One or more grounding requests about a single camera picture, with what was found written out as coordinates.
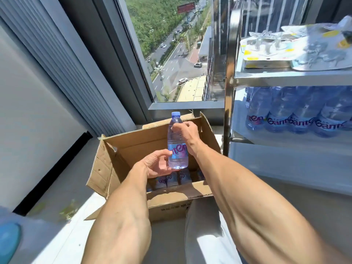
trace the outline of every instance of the road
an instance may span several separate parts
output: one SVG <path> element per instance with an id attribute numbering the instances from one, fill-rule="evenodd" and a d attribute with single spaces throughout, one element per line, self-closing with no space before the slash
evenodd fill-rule
<path id="1" fill-rule="evenodd" d="M 175 51 L 164 65 L 163 81 L 160 76 L 156 77 L 152 87 L 155 91 L 162 92 L 164 87 L 168 87 L 169 91 L 177 88 L 178 80 L 181 78 L 195 78 L 202 74 L 207 74 L 207 66 L 194 67 L 194 64 L 186 59 L 187 50 L 184 43 L 179 43 Z"/>
<path id="2" fill-rule="evenodd" d="M 200 9 L 200 8 L 203 8 L 205 7 L 206 5 L 206 0 L 199 0 L 198 4 L 196 5 L 196 9 Z M 194 15 L 194 12 L 189 12 L 188 16 L 190 19 L 192 19 Z M 196 23 L 196 20 L 197 20 L 197 17 L 195 18 L 195 20 L 193 21 L 193 24 L 194 25 Z M 180 24 L 175 28 L 173 29 L 173 31 L 170 33 L 170 35 L 163 41 L 163 44 L 166 44 L 166 47 L 165 48 L 161 48 L 160 45 L 159 47 L 152 53 L 150 54 L 150 59 L 155 59 L 156 62 L 159 62 L 160 61 L 160 58 L 161 56 L 166 52 L 166 50 L 170 47 L 170 43 L 172 42 L 172 40 L 174 39 L 174 33 L 175 31 L 177 30 L 182 30 L 182 24 L 183 22 L 187 21 L 187 17 L 185 17 L 181 22 Z M 148 63 L 146 61 L 146 64 L 147 64 L 147 67 L 150 71 L 152 71 L 152 67 L 150 65 L 150 63 Z"/>

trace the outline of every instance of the person's right arm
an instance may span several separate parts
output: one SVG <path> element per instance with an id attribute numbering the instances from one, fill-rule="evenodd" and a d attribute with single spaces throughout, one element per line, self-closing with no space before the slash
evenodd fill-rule
<path id="1" fill-rule="evenodd" d="M 326 245 L 282 195 L 251 171 L 204 144 L 193 122 L 175 123 L 222 212 L 232 239 L 250 263 L 351 263 Z"/>

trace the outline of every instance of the gray window frame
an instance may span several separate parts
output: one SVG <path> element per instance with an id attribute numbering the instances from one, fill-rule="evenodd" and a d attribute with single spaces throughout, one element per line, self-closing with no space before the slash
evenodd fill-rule
<path id="1" fill-rule="evenodd" d="M 170 118 L 172 111 L 181 114 L 192 111 L 195 116 L 202 111 L 210 124 L 223 125 L 224 100 L 153 101 L 155 93 L 148 86 L 152 82 L 149 76 L 145 76 L 148 72 L 142 72 L 147 67 L 140 61 L 144 59 L 143 54 L 124 0 L 59 1 L 135 124 Z"/>

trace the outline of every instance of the blue plastic stool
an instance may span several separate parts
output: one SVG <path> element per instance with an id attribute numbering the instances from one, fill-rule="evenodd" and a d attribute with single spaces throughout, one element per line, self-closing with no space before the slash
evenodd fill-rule
<path id="1" fill-rule="evenodd" d="M 8 264 L 21 240 L 21 227 L 17 223 L 0 225 L 0 264 Z"/>

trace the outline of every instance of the forest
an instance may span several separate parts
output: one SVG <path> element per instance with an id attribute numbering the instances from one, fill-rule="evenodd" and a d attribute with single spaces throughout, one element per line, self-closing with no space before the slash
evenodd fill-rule
<path id="1" fill-rule="evenodd" d="M 143 56 L 147 57 L 186 16 L 177 6 L 198 0 L 125 0 Z"/>

